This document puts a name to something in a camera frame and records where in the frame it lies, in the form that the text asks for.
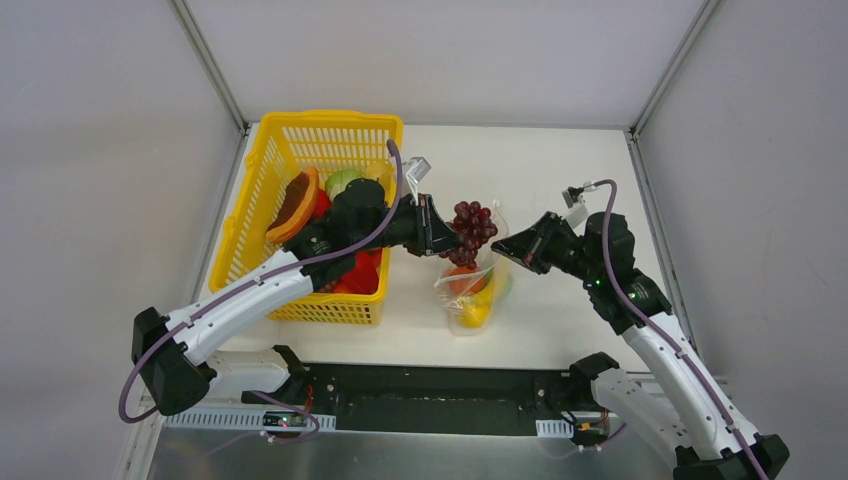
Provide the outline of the dark purple grapes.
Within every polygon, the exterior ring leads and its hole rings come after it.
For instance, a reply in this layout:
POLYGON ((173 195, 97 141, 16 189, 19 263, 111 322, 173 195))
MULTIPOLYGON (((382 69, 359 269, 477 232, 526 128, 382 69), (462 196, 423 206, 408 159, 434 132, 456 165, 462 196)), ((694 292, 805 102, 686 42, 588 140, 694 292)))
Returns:
POLYGON ((493 210, 479 201, 461 201, 454 205, 454 212, 450 227, 457 234, 457 246, 444 257, 457 267, 476 269, 480 250, 498 234, 493 210))

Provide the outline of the orange pumpkin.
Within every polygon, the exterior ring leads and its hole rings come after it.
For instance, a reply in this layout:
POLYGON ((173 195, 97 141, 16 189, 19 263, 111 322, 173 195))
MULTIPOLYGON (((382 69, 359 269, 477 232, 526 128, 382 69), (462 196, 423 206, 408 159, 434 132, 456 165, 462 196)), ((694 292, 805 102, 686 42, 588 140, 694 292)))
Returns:
POLYGON ((455 267, 448 273, 448 290, 456 296, 473 296, 488 284, 488 274, 467 267, 455 267))

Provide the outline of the yellow banana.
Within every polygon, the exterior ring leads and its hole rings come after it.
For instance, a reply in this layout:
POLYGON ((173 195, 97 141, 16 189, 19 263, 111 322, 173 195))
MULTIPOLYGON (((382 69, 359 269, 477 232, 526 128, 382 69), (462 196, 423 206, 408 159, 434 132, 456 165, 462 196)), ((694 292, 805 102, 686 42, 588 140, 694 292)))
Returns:
POLYGON ((463 296, 461 298, 460 304, 462 303, 489 303, 491 302, 493 305, 499 301, 501 298, 496 296, 499 283, 502 277, 502 271, 504 269, 509 269, 507 262, 505 260, 498 260, 494 266, 487 272, 488 274, 488 284, 487 286, 478 294, 473 296, 463 296))

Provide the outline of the clear zip top bag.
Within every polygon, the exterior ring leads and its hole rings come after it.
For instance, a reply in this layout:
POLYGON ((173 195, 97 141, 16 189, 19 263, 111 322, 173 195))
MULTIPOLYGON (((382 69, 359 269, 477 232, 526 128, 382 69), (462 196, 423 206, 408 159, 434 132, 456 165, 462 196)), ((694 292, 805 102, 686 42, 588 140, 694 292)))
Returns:
POLYGON ((433 288, 451 333, 481 333, 494 316, 500 300, 512 287, 510 267, 492 250, 509 233, 502 204, 459 202, 449 226, 458 233, 458 247, 440 257, 440 275, 433 288))

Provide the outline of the green apple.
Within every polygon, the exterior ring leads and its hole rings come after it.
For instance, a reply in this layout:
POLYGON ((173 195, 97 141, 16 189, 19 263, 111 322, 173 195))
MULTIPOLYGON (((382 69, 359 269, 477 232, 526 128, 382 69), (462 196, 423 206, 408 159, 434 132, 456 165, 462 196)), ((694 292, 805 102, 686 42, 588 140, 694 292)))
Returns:
POLYGON ((509 269, 504 269, 502 271, 502 277, 501 277, 501 281, 499 283, 499 287, 498 287, 496 296, 498 298, 502 298, 502 297, 508 295, 513 288, 513 284, 514 284, 514 281, 513 281, 513 276, 512 276, 511 271, 509 269))

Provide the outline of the yellow lemon fruit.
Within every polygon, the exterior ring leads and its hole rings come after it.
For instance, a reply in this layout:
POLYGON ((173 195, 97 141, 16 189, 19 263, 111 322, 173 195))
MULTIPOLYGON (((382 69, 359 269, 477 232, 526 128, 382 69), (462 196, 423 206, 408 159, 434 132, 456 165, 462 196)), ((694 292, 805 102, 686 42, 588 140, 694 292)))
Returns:
POLYGON ((458 324, 466 329, 479 329, 486 325, 492 311, 493 304, 489 303, 462 303, 458 316, 458 324))

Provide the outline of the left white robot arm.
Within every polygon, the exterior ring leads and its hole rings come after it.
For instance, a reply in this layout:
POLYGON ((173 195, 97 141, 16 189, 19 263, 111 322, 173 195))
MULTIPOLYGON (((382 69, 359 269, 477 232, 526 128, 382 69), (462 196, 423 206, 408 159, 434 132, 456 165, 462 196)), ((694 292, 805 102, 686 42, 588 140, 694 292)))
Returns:
POLYGON ((402 246, 436 256, 459 244, 458 234, 429 194, 408 194, 392 205, 375 180, 355 179, 324 216, 303 227, 268 260, 203 301, 166 315, 149 307, 133 320, 133 369, 154 411, 171 416, 206 397, 223 378, 210 358, 229 339, 271 311, 306 297, 353 271, 360 252, 402 246))

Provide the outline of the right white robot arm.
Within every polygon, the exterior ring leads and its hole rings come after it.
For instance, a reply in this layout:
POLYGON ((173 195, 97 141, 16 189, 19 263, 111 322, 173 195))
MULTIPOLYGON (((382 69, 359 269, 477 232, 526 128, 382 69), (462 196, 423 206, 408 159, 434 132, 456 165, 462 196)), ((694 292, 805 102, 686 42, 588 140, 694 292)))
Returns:
POLYGON ((545 213, 494 242, 493 252, 537 274, 556 268, 581 281, 593 310, 649 368, 664 397, 645 392, 604 353, 573 363, 569 400, 616 414, 662 456, 676 479, 774 479, 789 459, 776 434, 761 433, 718 386, 688 343, 658 285, 635 266, 624 216, 598 212, 576 234, 545 213))

